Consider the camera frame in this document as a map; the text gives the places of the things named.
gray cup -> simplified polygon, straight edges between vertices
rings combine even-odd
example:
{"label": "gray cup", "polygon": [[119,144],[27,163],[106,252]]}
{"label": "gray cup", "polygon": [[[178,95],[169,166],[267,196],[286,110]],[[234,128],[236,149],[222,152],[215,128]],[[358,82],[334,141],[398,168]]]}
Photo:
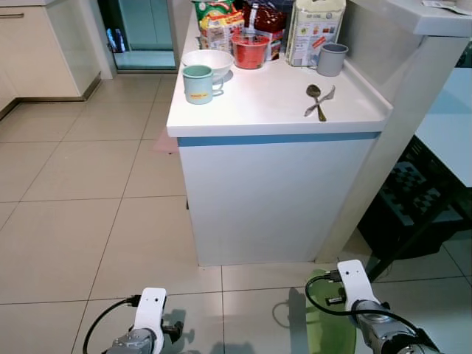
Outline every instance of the gray cup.
{"label": "gray cup", "polygon": [[328,43],[322,46],[319,53],[318,74],[323,76],[338,76],[342,69],[342,64],[346,53],[349,50],[343,44]]}

white bowl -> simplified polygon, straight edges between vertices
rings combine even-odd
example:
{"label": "white bowl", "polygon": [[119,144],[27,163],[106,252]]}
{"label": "white bowl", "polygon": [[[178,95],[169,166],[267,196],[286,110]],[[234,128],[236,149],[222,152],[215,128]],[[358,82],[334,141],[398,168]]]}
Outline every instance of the white bowl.
{"label": "white bowl", "polygon": [[235,59],[233,56],[222,50],[202,49],[185,53],[182,63],[189,65],[206,65],[213,69],[213,82],[221,80],[231,69]]}

white countertop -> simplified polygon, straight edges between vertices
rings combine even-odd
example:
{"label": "white countertop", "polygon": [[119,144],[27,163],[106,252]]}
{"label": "white countertop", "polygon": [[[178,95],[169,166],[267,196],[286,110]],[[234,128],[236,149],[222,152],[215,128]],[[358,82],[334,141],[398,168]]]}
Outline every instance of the white countertop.
{"label": "white countertop", "polygon": [[421,0],[350,0],[416,35],[471,37],[472,16],[426,7]]}
{"label": "white countertop", "polygon": [[472,69],[456,68],[416,135],[466,186],[472,187]]}
{"label": "white countertop", "polygon": [[0,0],[0,7],[46,6],[57,0]]}
{"label": "white countertop", "polygon": [[[199,34],[192,12],[184,53],[198,48]],[[167,121],[169,136],[248,136],[309,133],[382,131],[391,105],[349,64],[338,77],[323,77],[308,68],[294,68],[281,58],[256,70],[232,67],[224,94],[206,105],[185,100],[182,66]],[[320,122],[316,111],[304,117],[313,105],[305,90],[315,83],[327,94],[336,85],[333,100],[322,104],[327,117]]]}

cabinet handle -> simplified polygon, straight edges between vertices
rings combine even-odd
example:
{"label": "cabinet handle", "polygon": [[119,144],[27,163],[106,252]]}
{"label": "cabinet handle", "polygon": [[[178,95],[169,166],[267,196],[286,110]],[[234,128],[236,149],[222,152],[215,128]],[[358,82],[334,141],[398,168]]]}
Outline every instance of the cabinet handle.
{"label": "cabinet handle", "polygon": [[5,15],[0,14],[0,20],[8,19],[8,18],[23,18],[24,13],[8,13]]}

snack package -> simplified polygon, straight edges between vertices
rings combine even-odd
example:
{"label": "snack package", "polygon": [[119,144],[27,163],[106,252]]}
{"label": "snack package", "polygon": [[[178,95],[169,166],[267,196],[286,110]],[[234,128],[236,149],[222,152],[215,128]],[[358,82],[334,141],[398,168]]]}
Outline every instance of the snack package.
{"label": "snack package", "polygon": [[253,1],[243,4],[245,33],[264,35],[269,41],[265,60],[276,60],[280,57],[287,15],[274,7]]}
{"label": "snack package", "polygon": [[346,0],[296,0],[286,58],[292,66],[315,66],[322,44],[336,42]]}
{"label": "snack package", "polygon": [[221,16],[235,11],[233,0],[220,1],[192,1],[197,12],[197,21],[200,23],[207,15]]}
{"label": "snack package", "polygon": [[241,11],[226,15],[206,15],[200,21],[200,48],[231,53],[231,38],[241,32],[243,27],[244,18]]}

